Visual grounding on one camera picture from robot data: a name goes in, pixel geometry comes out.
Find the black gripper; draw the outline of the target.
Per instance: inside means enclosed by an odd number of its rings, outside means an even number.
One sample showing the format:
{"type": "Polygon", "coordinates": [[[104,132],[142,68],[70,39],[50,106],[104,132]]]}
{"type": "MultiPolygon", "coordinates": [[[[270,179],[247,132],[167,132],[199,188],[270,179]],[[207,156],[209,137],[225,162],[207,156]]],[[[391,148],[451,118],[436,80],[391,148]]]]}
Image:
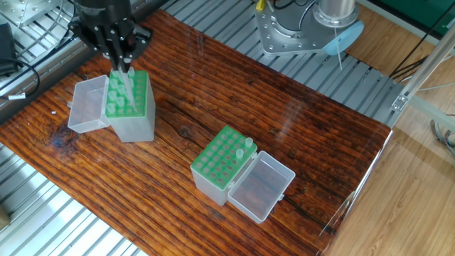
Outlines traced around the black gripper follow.
{"type": "Polygon", "coordinates": [[[131,61],[136,60],[151,42],[154,32],[150,28],[136,27],[130,0],[75,1],[70,30],[87,44],[100,45],[116,71],[127,72],[131,61]],[[119,39],[100,43],[95,28],[108,38],[115,31],[119,39]]]}

